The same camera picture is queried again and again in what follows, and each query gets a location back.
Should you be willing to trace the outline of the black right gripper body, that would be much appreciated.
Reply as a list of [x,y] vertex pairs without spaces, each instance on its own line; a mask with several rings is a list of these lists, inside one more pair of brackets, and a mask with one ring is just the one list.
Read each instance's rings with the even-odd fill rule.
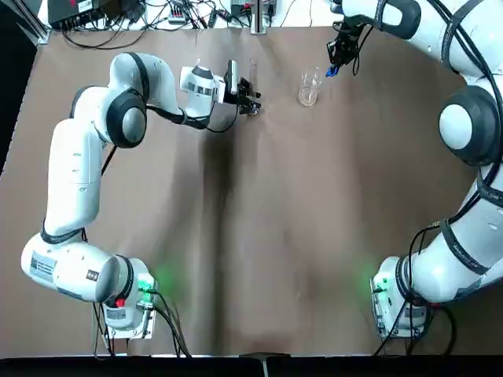
[[365,27],[366,22],[358,18],[343,18],[336,23],[336,28],[339,30],[337,41],[340,43],[356,43],[361,38]]

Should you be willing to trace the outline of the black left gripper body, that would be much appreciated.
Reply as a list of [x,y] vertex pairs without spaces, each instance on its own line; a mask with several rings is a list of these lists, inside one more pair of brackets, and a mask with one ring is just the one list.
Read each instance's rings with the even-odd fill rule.
[[251,100],[248,98],[251,93],[252,85],[244,77],[240,78],[237,87],[237,105],[241,107],[248,107]]

